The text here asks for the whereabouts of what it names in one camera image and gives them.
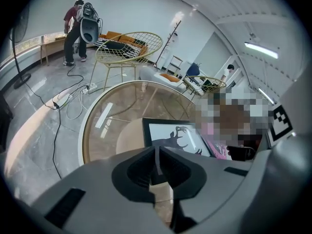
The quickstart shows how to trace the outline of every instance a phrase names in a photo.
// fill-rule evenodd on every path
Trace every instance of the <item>man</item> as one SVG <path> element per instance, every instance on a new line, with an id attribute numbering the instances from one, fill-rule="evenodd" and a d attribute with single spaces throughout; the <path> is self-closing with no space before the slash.
<path id="1" fill-rule="evenodd" d="M 76 20 L 77 11 L 82 8 L 83 4 L 84 2 L 82 0 L 76 1 L 74 7 L 70 8 L 64 17 L 65 21 L 64 33 L 68 34 L 64 43 L 64 52 L 66 61 L 63 63 L 63 65 L 65 66 L 73 66 L 75 64 L 73 58 L 73 44 L 75 43 L 78 37 L 80 37 L 79 56 L 81 58 L 81 61 L 86 61 L 87 58 L 86 55 L 87 44 L 80 35 L 80 22 L 77 22 Z M 74 25 L 72 30 L 68 32 L 69 30 L 68 23 L 71 18 L 74 19 Z"/>
<path id="2" fill-rule="evenodd" d="M 224 73 L 221 77 L 221 81 L 226 82 L 227 78 L 229 77 L 230 72 L 232 72 L 233 70 L 234 70 L 234 66 L 230 64 L 228 68 L 224 70 Z"/>

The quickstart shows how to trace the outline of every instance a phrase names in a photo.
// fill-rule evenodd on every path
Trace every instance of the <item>wooden desk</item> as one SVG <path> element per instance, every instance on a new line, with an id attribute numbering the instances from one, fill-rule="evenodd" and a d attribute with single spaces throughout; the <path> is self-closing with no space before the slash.
<path id="1" fill-rule="evenodd" d="M 47 60 L 47 66 L 49 66 L 48 46 L 50 46 L 50 47 L 55 47 L 55 46 L 61 47 L 62 46 L 64 48 L 64 42 L 65 42 L 65 38 L 42 43 L 40 45 L 40 63 L 42 64 L 42 49 L 43 48 L 45 50 L 45 58 Z"/>

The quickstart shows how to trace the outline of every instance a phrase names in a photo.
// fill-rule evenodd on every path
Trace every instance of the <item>ceiling light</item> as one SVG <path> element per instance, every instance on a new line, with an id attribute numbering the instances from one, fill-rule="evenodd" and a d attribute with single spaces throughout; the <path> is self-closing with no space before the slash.
<path id="1" fill-rule="evenodd" d="M 262 53 L 264 53 L 264 54 L 266 54 L 266 55 L 268 55 L 268 56 L 270 56 L 270 57 L 273 57 L 273 58 L 275 58 L 275 59 L 278 59 L 278 54 L 277 54 L 277 52 L 274 52 L 274 51 L 272 51 L 272 50 L 270 50 L 270 49 L 267 49 L 267 48 L 265 48 L 265 47 L 261 47 L 261 46 L 259 46 L 259 45 L 256 45 L 256 44 L 253 44 L 253 43 L 249 43 L 249 42 L 245 42 L 245 46 L 246 46 L 247 48 L 251 48 L 251 49 L 260 51 L 260 52 L 262 52 Z"/>
<path id="2" fill-rule="evenodd" d="M 261 94 L 263 94 L 263 96 L 266 99 L 268 99 L 270 101 L 270 103 L 272 103 L 273 105 L 275 104 L 274 101 L 270 97 L 268 97 L 268 95 L 266 93 L 264 93 L 261 88 L 258 88 L 258 90 L 260 91 Z"/>

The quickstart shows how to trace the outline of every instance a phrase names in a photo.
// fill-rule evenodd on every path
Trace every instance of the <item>blue chair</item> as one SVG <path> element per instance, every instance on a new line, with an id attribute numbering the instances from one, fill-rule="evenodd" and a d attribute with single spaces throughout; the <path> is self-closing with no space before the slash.
<path id="1" fill-rule="evenodd" d="M 200 71 L 199 71 L 199 66 L 193 62 L 192 65 L 189 67 L 189 69 L 186 71 L 186 76 L 199 76 Z M 197 80 L 194 78 L 189 78 L 191 81 L 195 82 L 196 84 L 199 84 Z"/>

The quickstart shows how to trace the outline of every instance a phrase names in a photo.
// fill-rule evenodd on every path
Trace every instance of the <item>picture frame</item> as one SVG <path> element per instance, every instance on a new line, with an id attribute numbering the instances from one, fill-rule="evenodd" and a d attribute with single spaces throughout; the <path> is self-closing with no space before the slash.
<path id="1" fill-rule="evenodd" d="M 143 118 L 142 127 L 146 147 L 172 147 L 188 153 L 215 157 L 189 121 Z"/>

